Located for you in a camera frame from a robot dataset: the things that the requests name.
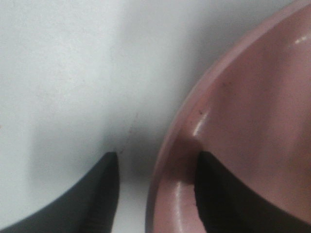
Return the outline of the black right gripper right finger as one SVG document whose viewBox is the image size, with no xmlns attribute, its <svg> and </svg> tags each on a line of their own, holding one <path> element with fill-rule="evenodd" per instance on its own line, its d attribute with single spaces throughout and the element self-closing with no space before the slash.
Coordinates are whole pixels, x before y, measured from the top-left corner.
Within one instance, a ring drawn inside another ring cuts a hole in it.
<svg viewBox="0 0 311 233">
<path fill-rule="evenodd" d="M 202 151 L 195 172 L 195 200 L 207 233 L 309 233 L 310 224 L 271 204 Z"/>
</svg>

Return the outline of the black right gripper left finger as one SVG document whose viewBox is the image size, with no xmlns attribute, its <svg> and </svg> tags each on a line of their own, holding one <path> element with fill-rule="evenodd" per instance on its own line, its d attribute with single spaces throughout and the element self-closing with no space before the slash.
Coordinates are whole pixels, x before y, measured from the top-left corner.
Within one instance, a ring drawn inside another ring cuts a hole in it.
<svg viewBox="0 0 311 233">
<path fill-rule="evenodd" d="M 120 193 L 116 152 L 106 153 L 71 189 L 3 233 L 110 233 Z"/>
</svg>

